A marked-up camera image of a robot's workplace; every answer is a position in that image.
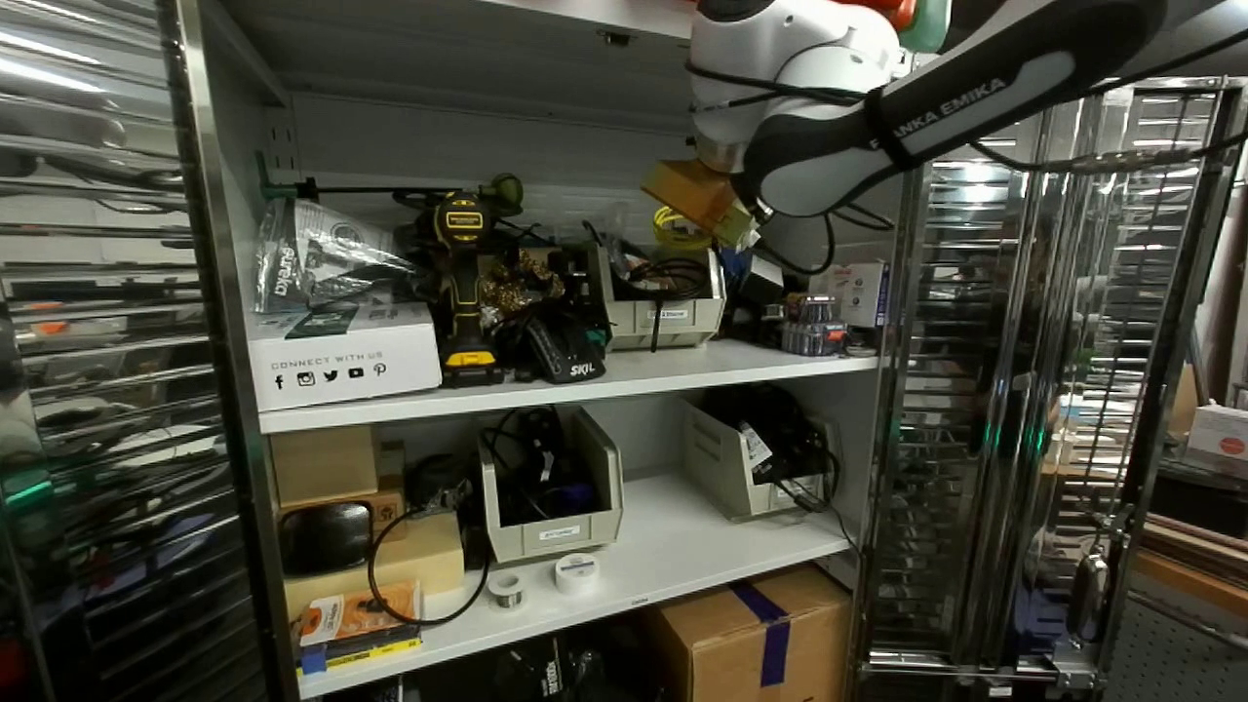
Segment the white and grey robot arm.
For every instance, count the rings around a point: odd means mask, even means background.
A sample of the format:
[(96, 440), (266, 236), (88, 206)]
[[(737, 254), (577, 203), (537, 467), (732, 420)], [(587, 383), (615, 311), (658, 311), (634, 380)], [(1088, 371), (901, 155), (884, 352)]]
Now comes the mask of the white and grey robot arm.
[(827, 216), (1104, 84), (1222, 58), (1245, 30), (1245, 0), (1003, 0), (957, 47), (912, 62), (866, 6), (694, 0), (694, 144), (743, 210)]

